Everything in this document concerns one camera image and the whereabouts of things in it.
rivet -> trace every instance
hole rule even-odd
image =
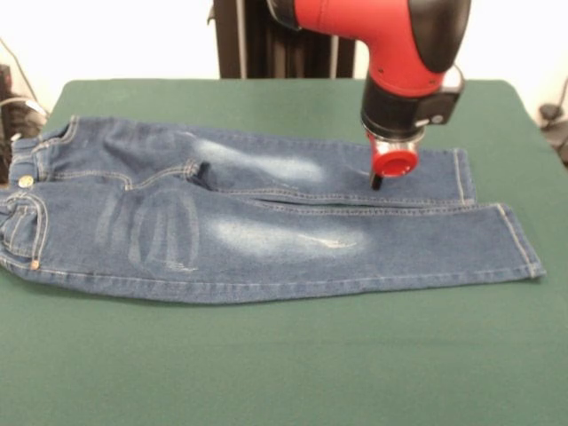
[[[24,175],[18,179],[18,186],[20,188],[29,188],[34,184],[34,177],[31,175]]]

green table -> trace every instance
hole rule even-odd
[[[357,81],[99,81],[71,114],[366,143]],[[469,151],[540,282],[230,307],[86,296],[0,272],[0,425],[566,425],[568,175],[514,90],[470,82],[425,146]]]

white background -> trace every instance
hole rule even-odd
[[[513,84],[536,119],[541,103],[558,100],[568,76],[568,2],[472,4],[458,65],[467,78]],[[206,25],[210,6],[210,0],[7,0],[0,35],[40,101],[52,108],[63,85],[75,79],[218,78],[215,27]],[[13,65],[1,49],[0,60]],[[365,76],[367,61],[361,45],[356,77]],[[16,91],[25,94],[15,68],[12,73]]]

jeans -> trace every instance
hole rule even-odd
[[[536,278],[462,150],[368,183],[369,148],[73,117],[14,143],[0,262],[87,293],[236,304]]]

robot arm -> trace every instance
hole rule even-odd
[[[463,89],[454,60],[470,0],[267,0],[287,27],[357,39],[369,49],[361,121],[372,148],[371,182],[418,164],[429,124],[446,123]]]

